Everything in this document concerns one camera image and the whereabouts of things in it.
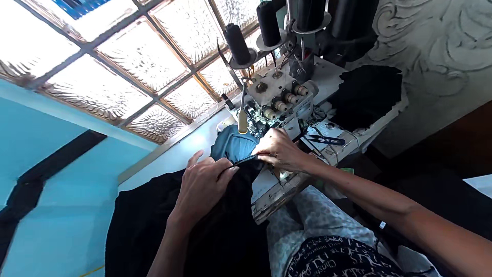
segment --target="thread spool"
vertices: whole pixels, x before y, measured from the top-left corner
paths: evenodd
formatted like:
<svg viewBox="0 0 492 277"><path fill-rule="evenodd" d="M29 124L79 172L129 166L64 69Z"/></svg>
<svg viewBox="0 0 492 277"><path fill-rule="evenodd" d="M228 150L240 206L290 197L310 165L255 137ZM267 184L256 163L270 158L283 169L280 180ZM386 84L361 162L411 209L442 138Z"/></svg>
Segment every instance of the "thread spool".
<svg viewBox="0 0 492 277"><path fill-rule="evenodd" d="M303 32L318 28L323 22L326 0L299 0L297 27Z"/></svg>
<svg viewBox="0 0 492 277"><path fill-rule="evenodd" d="M231 49L232 58L238 65L245 65L251 59L251 54L246 46L245 38L239 26L229 23L224 30L224 37Z"/></svg>
<svg viewBox="0 0 492 277"><path fill-rule="evenodd" d="M256 14L265 46L277 45L281 38L274 4L271 1L261 2L256 8Z"/></svg>

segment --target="wall relief pattern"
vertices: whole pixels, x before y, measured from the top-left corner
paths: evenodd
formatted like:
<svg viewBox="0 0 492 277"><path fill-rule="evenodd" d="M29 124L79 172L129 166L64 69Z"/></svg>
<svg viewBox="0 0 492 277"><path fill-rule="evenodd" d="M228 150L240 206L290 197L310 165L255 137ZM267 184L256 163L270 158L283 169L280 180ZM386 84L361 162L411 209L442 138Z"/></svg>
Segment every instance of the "wall relief pattern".
<svg viewBox="0 0 492 277"><path fill-rule="evenodd" d="M347 69L403 72L410 106L376 140L387 156L492 100L492 0L381 0L373 28L374 48Z"/></svg>

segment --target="black wooden beam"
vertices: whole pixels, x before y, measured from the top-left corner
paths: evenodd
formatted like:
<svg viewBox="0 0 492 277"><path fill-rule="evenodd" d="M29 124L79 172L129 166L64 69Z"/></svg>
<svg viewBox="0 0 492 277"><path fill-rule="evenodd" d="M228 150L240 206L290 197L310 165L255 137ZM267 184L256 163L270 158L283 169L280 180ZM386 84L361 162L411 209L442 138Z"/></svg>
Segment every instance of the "black wooden beam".
<svg viewBox="0 0 492 277"><path fill-rule="evenodd" d="M0 211L0 265L3 267L17 225L39 201L46 180L71 164L107 136L88 130L22 174Z"/></svg>

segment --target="window frame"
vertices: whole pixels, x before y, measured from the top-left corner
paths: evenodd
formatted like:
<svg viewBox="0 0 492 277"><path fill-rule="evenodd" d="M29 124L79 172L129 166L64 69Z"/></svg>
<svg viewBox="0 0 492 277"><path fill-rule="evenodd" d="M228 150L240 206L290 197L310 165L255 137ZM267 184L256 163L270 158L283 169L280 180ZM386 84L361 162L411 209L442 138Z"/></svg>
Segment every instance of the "window frame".
<svg viewBox="0 0 492 277"><path fill-rule="evenodd" d="M212 64L214 61L217 59L220 59L218 51L215 49L211 53L207 54L205 57L203 57L200 61L198 61L196 64L193 64L190 62L189 58L182 52L182 50L178 47L177 43L173 40L173 38L167 33L167 31L160 25L159 21L151 15L151 11L158 7L160 4L164 5L166 2L171 3L175 0L149 0L145 4L140 3L138 0L131 0L134 5L136 5L137 10L134 11L132 14L126 16L122 20L120 20L118 23L113 25L111 28L108 30L104 31L101 33L99 36L97 36L93 41L86 41L85 39L82 38L80 34L78 34L76 31L71 30L70 28L67 27L67 25L57 18L55 15L47 12L46 10L42 9L38 4L35 3L35 0L13 0L20 4L23 8L27 9L31 14L33 14L37 19L43 21L44 23L48 24L53 30L58 32L59 34L63 35L66 37L69 41L77 45L80 50L73 54L72 56L68 57L65 61L61 62L59 65L55 66L51 70L49 70L47 73L45 73L42 76L38 76L37 78L34 79L29 79L26 80L25 78L22 78L22 76L18 78L12 78L11 76L5 76L0 74L0 78L6 79L7 81L10 81L12 83L15 83L19 86L22 86L24 88L34 90L40 94L43 94L45 96L48 96L52 99L55 99L59 102L62 102L63 104L70 105L70 103L67 103L61 99L57 99L56 97L53 97L53 95L50 95L47 93L47 87L45 86L47 84L48 79L53 77L55 74L60 72L61 70L65 69L68 65L72 64L74 61L78 60L85 54L90 55L93 59L95 59L98 63L102 64L104 67L106 67L110 72L122 77L125 81L129 82L132 86L138 88L141 90L143 93L146 95L150 96L152 100L141 107L137 112L133 113L126 119L120 119L120 120L108 120L105 118L102 118L100 116L97 116L96 114L90 113L84 108L77 107L74 105L70 105L78 110L83 111L84 113L91 114L92 116L97 117L100 120L106 121L111 125L114 125L118 128L121 128L125 131L128 131L130 133L136 134L140 137L143 137L147 140L150 140L154 143L157 144L165 144L166 149L170 148L172 145L177 143L179 140L193 132L196 128L201 126L205 121L207 121L209 118L214 116L217 112L219 112L223 107L224 107L224 101L218 95L210 86L210 84L206 81L206 79L202 76L200 71ZM222 19L222 16L219 12L219 9L215 3L214 0L202 0L205 2L205 5L208 5L208 8L211 10L213 16L216 19L216 23L218 26L221 28L221 31L224 30L225 28L225 23ZM109 38L111 38L114 34L122 31L123 29L127 28L131 24L137 22L138 20L142 20L142 18L145 17L145 20L147 23L150 25L152 30L158 34L158 36L164 41L164 43L167 44L169 47L169 50L180 60L185 67L188 68L189 72L187 74L182 75L179 77L176 81L172 82L170 85L167 85L164 89L161 91L158 91L158 93L153 93L152 91L149 90L141 81L137 80L135 77L132 75L128 74L123 70L120 66L115 64L114 62L110 61L107 59L100 51L97 50L97 47L106 42ZM246 26L242 32L244 37L248 37L249 35L253 34L255 31L259 29L258 21L257 19L254 20L251 24ZM226 52L228 50L228 46L223 43L221 46L221 51ZM241 70L241 75L246 76L247 72L246 70ZM191 78L195 78L198 83L203 87L203 89L207 92L207 94L212 97L214 100L214 105L209 108L206 112L204 112L202 115L200 115L197 119L194 121L188 119L183 113L178 111L176 108L174 108L172 105L170 105L164 97L172 93L174 90L179 88L182 84L184 84L186 81L190 80ZM229 95L234 96L238 94L238 88L233 89ZM165 109L167 112L175 116L178 120L182 121L185 124L185 127L179 130L175 135L171 136L169 139L165 140L164 142L159 143L155 139L146 137L142 134L139 134L130 128L127 127L132 120L136 119L137 117L141 116L145 111L147 111L151 106L154 104L160 105L161 108Z"/></svg>

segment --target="person's lap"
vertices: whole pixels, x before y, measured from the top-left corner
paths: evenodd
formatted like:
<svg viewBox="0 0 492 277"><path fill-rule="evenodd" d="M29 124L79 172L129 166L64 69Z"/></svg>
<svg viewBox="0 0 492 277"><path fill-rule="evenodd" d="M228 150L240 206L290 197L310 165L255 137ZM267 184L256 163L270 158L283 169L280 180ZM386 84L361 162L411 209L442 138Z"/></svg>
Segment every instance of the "person's lap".
<svg viewBox="0 0 492 277"><path fill-rule="evenodd" d="M284 275L291 257L307 238L340 236L374 247L374 233L343 212L313 186L308 186L292 201L302 224L292 219L285 207L268 218L268 250L273 277Z"/></svg>

